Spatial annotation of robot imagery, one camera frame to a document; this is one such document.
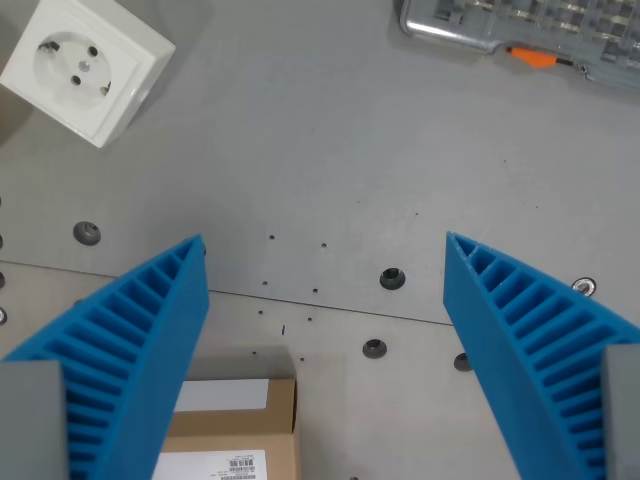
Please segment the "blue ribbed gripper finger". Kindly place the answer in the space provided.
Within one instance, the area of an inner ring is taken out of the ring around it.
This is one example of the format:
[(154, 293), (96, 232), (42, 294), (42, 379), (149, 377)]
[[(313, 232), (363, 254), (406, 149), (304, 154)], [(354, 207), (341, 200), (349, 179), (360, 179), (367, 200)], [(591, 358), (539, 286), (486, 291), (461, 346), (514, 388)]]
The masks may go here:
[(205, 246), (184, 240), (84, 298), (6, 361), (59, 364), (73, 479), (149, 479), (209, 309)]
[(446, 236), (443, 304), (523, 479), (606, 476), (601, 366), (639, 329), (487, 245)]

